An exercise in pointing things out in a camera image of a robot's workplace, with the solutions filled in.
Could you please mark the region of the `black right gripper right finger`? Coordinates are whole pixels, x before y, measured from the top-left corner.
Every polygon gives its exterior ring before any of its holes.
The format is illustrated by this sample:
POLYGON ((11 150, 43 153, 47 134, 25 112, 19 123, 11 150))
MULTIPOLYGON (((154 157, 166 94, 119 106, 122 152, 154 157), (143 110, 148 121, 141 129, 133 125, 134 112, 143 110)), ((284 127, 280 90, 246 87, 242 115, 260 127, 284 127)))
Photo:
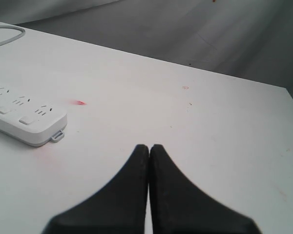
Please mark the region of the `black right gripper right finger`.
POLYGON ((256 223, 208 196, 162 145, 149 157, 149 199, 155 234, 259 234, 256 223))

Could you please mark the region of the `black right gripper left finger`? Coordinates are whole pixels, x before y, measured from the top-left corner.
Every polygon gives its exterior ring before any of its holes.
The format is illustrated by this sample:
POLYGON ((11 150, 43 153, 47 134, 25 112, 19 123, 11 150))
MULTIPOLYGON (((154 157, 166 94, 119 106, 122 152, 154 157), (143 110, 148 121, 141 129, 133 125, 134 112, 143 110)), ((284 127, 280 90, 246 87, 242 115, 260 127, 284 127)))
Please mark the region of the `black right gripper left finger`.
POLYGON ((54 216, 45 234, 143 234, 148 147, 137 145, 120 171, 94 195, 54 216))

